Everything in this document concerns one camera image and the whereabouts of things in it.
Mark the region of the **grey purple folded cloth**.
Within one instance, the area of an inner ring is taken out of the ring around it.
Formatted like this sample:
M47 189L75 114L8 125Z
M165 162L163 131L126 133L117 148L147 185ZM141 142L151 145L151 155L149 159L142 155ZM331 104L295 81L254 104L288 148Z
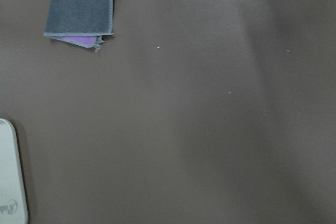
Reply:
M113 35L113 0L50 0L44 36L99 51Z

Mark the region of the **white rabbit tray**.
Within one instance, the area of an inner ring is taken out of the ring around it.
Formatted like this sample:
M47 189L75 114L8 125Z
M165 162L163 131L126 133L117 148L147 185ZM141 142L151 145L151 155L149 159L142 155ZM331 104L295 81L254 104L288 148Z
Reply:
M6 119L1 119L1 223L28 223L16 132Z

